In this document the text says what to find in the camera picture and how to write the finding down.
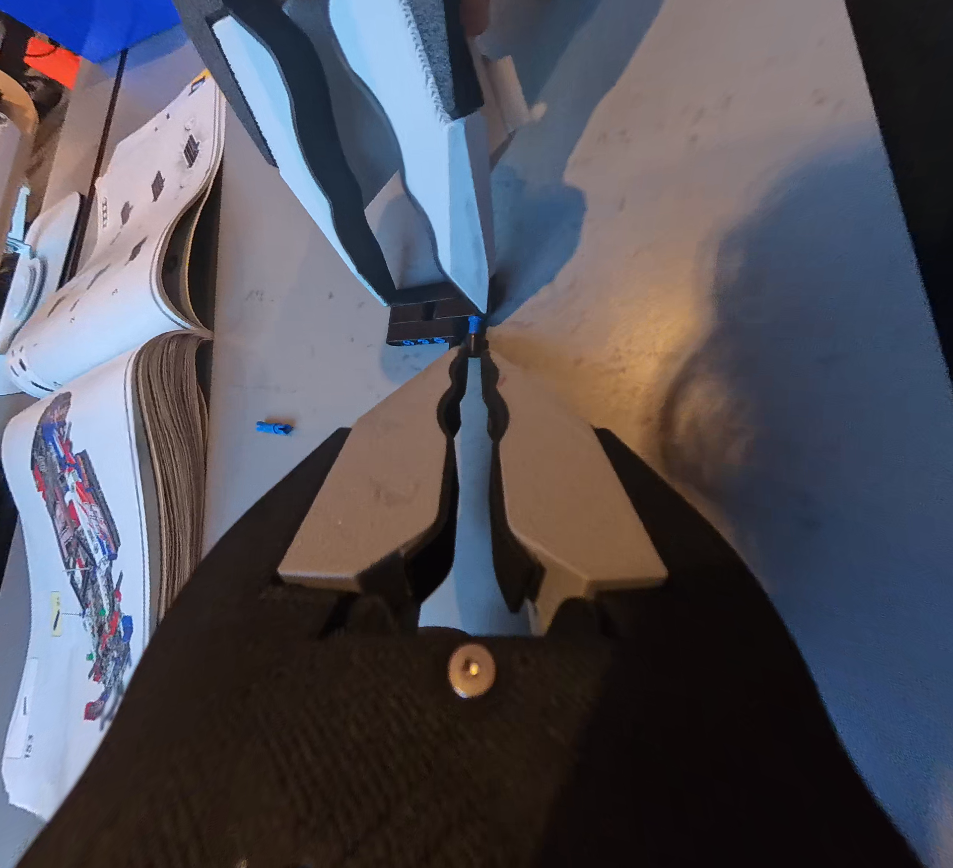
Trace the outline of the open instruction booklet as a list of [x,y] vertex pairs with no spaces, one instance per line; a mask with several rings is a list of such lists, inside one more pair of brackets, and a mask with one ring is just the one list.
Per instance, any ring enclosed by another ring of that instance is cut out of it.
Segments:
[[48,821],[87,768],[203,542],[212,333],[189,285],[226,103],[208,72],[115,149],[88,260],[6,341],[32,401],[2,470],[25,547],[29,634],[2,725],[12,806]]

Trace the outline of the white rounded object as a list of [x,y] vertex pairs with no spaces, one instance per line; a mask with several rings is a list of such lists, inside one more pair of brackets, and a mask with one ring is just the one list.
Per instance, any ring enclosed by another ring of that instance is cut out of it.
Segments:
[[21,187],[6,236],[6,252],[16,262],[2,302],[1,352],[31,315],[59,288],[83,196],[71,192],[27,223],[29,190]]

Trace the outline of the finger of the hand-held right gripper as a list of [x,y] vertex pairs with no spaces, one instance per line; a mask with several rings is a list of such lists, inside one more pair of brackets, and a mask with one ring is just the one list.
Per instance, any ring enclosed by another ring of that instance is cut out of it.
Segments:
[[460,0],[326,0],[351,72],[386,117],[446,278],[491,304],[494,218],[483,91]]
[[241,18],[222,16],[211,32],[283,182],[364,287],[382,305],[395,305],[398,290],[365,216],[311,40],[282,17],[277,45],[289,48],[292,60],[285,73],[275,52]]

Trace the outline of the black brick assembly with blue pins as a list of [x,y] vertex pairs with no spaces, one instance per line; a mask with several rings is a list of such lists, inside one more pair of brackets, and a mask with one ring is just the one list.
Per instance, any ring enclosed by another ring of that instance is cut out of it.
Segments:
[[485,313],[452,283],[400,289],[390,306],[386,344],[452,348],[481,333]]

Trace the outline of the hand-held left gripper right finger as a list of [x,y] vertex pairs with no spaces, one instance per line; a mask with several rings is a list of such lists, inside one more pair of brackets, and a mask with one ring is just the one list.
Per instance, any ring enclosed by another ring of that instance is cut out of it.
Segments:
[[656,588],[668,570],[593,429],[484,351],[493,566],[512,612],[553,622],[569,600]]

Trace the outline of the orange object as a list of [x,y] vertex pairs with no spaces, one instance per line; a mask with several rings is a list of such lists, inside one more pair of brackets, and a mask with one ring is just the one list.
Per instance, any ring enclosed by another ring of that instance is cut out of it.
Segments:
[[23,60],[32,70],[74,89],[81,58],[64,46],[34,35],[27,42]]

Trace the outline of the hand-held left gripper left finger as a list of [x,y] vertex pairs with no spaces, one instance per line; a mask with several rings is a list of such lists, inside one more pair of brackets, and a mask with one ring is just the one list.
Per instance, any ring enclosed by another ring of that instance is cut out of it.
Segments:
[[279,566],[284,581],[377,595],[398,612],[443,583],[468,361],[450,349],[356,421]]

